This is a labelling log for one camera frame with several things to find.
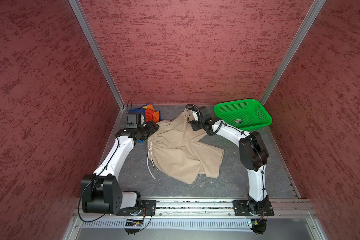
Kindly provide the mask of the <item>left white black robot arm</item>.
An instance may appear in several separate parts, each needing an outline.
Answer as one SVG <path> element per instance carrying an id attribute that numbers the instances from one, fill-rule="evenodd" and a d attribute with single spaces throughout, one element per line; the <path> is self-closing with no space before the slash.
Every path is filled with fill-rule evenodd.
<path id="1" fill-rule="evenodd" d="M 150 121 L 137 128 L 119 130 L 115 143 L 101 165 L 81 181 L 81 206 L 85 213 L 116 215 L 121 210 L 139 211 L 142 197 L 139 192 L 122 191 L 118 179 L 120 171 L 137 143 L 147 140 L 159 129 Z"/>

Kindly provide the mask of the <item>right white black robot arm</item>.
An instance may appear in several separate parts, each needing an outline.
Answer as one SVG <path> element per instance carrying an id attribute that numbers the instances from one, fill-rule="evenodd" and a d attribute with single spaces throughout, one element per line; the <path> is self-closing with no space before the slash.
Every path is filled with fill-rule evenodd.
<path id="1" fill-rule="evenodd" d="M 252 216 L 265 212 L 269 203 L 266 190 L 265 170 L 268 150 L 259 132 L 246 132 L 231 126 L 218 117 L 212 117 L 205 107 L 193 104 L 185 106 L 194 119 L 189 121 L 193 131 L 204 130 L 207 135 L 219 135 L 239 148 L 240 161 L 247 169 L 249 178 L 248 211 Z"/>

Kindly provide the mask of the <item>green plastic basket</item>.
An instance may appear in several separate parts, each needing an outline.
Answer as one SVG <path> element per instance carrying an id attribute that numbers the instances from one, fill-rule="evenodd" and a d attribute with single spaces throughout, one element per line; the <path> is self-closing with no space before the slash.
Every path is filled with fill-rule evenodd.
<path id="1" fill-rule="evenodd" d="M 263 105 L 254 99 L 220 103 L 214 106 L 214 112 L 225 123 L 247 132 L 267 127 L 273 122 Z"/>

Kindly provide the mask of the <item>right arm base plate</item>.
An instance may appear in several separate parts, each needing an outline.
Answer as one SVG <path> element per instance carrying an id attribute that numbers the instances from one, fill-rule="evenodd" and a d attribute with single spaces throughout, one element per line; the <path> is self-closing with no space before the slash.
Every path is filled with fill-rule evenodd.
<path id="1" fill-rule="evenodd" d="M 256 202 L 253 200 L 233 201 L 235 216 L 242 217 L 273 217 L 275 215 L 271 202 L 264 200 Z"/>

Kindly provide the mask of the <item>beige shorts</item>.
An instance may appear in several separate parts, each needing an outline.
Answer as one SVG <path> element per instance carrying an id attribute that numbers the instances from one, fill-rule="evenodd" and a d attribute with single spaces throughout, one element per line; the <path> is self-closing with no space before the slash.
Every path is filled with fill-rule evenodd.
<path id="1" fill-rule="evenodd" d="M 192 184 L 199 175 L 218 178 L 224 150 L 201 143 L 204 130 L 193 131 L 192 111 L 184 110 L 172 121 L 158 122 L 159 129 L 148 138 L 149 159 L 164 174 Z"/>

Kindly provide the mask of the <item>rainbow striped shorts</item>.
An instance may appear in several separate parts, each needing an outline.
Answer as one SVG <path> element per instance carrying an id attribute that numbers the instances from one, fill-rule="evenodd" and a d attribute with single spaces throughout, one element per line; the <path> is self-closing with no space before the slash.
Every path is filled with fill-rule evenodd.
<path id="1" fill-rule="evenodd" d="M 156 111 L 153 104 L 145 105 L 141 108 L 130 109 L 128 113 L 140 113 L 144 115 L 146 122 L 153 121 L 158 123 L 162 120 L 160 111 Z"/>

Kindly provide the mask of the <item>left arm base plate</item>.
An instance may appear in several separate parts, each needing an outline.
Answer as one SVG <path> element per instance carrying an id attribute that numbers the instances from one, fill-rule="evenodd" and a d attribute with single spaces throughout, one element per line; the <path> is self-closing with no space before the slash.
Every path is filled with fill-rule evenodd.
<path id="1" fill-rule="evenodd" d="M 157 200 L 141 200 L 137 206 L 133 208 L 120 209 L 117 216 L 144 217 L 154 216 L 157 206 Z"/>

